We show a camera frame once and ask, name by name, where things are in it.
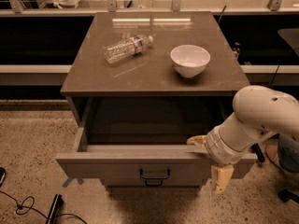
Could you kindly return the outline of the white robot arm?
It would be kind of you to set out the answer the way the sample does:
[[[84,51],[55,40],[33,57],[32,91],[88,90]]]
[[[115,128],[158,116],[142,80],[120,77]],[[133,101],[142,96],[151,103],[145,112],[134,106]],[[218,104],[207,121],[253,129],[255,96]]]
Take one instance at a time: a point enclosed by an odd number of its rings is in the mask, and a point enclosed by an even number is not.
[[[233,113],[222,124],[187,143],[205,148],[215,162],[211,166],[213,192],[220,194],[249,148],[277,133],[299,139],[299,103],[287,93],[251,85],[235,94]]]

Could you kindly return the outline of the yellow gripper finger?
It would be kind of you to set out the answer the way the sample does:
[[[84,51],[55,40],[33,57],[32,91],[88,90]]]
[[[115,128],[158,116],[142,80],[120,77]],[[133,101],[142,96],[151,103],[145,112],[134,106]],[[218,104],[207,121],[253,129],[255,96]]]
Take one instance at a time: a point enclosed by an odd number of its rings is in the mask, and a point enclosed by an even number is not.
[[[197,147],[206,147],[206,136],[196,135],[187,140],[188,145],[195,145]]]
[[[234,166],[232,164],[211,166],[212,191],[214,194],[221,194],[226,190],[233,172]]]

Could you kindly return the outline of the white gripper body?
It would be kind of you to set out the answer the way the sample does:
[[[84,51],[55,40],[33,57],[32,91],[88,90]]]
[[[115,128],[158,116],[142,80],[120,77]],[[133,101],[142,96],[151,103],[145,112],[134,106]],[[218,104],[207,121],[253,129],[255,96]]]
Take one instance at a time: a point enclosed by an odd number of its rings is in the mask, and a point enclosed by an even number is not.
[[[251,146],[262,143],[274,134],[249,126],[233,113],[207,134],[206,149],[216,163],[236,164],[248,153]]]

